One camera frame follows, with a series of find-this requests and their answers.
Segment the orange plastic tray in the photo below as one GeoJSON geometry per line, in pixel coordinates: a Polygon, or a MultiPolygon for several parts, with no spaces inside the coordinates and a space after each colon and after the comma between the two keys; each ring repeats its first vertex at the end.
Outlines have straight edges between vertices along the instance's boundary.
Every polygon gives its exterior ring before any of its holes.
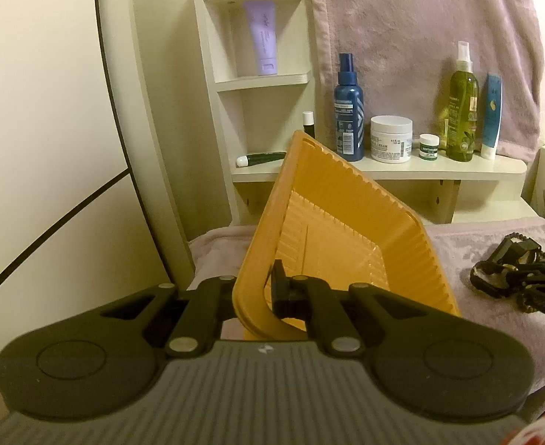
{"type": "Polygon", "coordinates": [[[233,287],[247,339],[303,340],[300,319],[271,307],[271,270],[345,290],[367,282],[458,316],[459,306],[417,214],[302,131],[293,135],[233,287]]]}

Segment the dark green lying tube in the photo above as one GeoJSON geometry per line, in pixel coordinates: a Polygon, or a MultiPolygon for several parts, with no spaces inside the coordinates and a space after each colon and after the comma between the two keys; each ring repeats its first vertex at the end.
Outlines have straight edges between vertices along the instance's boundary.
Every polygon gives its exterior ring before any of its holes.
{"type": "Polygon", "coordinates": [[[237,157],[235,165],[237,168],[246,168],[255,165],[279,161],[282,160],[285,156],[286,153],[284,151],[246,154],[237,157]]]}

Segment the blue white tube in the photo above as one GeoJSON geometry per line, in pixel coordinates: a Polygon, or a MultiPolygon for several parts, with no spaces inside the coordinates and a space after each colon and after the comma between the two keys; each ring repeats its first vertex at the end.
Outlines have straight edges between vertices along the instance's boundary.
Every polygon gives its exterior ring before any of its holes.
{"type": "Polygon", "coordinates": [[[487,75],[486,91],[480,156],[493,161],[499,145],[503,113],[504,85],[500,75],[487,75]]]}

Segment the small dark roller bottle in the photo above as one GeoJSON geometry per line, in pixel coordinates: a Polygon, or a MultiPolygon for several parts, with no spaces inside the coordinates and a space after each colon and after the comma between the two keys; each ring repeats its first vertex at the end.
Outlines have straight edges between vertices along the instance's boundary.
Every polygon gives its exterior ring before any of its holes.
{"type": "Polygon", "coordinates": [[[302,130],[311,138],[316,137],[315,115],[313,112],[302,113],[302,130]]]}

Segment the white cream jar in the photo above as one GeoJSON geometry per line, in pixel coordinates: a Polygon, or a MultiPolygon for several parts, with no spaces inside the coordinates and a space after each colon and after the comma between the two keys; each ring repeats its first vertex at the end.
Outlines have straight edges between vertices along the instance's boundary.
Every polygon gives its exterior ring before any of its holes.
{"type": "Polygon", "coordinates": [[[405,116],[370,119],[371,156],[385,164],[406,163],[411,158],[413,123],[405,116]]]}

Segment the small green white jar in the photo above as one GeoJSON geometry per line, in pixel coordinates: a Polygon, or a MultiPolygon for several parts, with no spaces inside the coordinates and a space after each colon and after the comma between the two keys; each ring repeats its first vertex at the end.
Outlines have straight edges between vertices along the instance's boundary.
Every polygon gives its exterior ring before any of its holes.
{"type": "Polygon", "coordinates": [[[438,157],[440,137],[433,133],[423,133],[419,136],[419,157],[425,161],[436,161],[438,157]]]}

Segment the green spray bottle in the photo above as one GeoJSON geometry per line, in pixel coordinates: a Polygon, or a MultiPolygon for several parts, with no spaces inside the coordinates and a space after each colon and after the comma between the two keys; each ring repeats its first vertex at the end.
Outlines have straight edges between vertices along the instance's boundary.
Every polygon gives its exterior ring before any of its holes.
{"type": "Polygon", "coordinates": [[[473,73],[470,44],[457,43],[456,71],[449,82],[449,101],[443,119],[445,155],[457,162],[473,160],[477,137],[479,82],[473,73]]]}

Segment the blue spray bottle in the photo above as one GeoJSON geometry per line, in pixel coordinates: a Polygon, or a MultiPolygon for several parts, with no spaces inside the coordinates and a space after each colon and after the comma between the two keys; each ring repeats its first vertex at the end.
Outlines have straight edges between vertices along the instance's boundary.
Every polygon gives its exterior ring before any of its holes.
{"type": "Polygon", "coordinates": [[[364,157],[364,95],[351,53],[339,54],[334,108],[337,153],[348,162],[361,161],[364,157]]]}

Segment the cream corner shelf unit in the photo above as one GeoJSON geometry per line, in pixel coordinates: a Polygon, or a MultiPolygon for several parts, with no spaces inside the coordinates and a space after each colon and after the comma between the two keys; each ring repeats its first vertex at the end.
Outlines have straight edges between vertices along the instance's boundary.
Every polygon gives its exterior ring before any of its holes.
{"type": "MultiPolygon", "coordinates": [[[[243,4],[247,0],[194,0],[207,92],[234,224],[254,224],[278,175],[278,162],[238,168],[238,157],[285,151],[302,128],[302,114],[315,114],[316,138],[330,146],[323,109],[316,102],[316,52],[309,0],[275,4],[279,70],[261,76],[243,4]]],[[[383,164],[365,157],[357,169],[409,205],[425,223],[489,222],[535,216],[522,198],[527,166],[499,156],[459,163],[411,157],[383,164]]]]}

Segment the lavender tube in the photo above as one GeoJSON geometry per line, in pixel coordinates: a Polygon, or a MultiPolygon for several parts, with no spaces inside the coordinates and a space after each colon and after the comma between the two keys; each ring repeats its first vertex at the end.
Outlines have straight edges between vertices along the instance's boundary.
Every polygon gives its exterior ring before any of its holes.
{"type": "Polygon", "coordinates": [[[260,75],[278,73],[276,54],[276,6],[271,0],[247,0],[243,3],[248,17],[260,75]]]}

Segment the mauve hanging towel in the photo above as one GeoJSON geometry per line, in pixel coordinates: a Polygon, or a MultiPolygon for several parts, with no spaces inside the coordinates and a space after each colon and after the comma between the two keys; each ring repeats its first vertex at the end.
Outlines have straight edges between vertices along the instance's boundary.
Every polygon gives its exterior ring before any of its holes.
{"type": "Polygon", "coordinates": [[[333,142],[334,89],[350,53],[367,116],[406,116],[415,133],[436,132],[449,103],[459,42],[470,45],[480,82],[503,82],[498,151],[535,157],[544,50],[533,0],[311,0],[324,138],[333,142]]]}

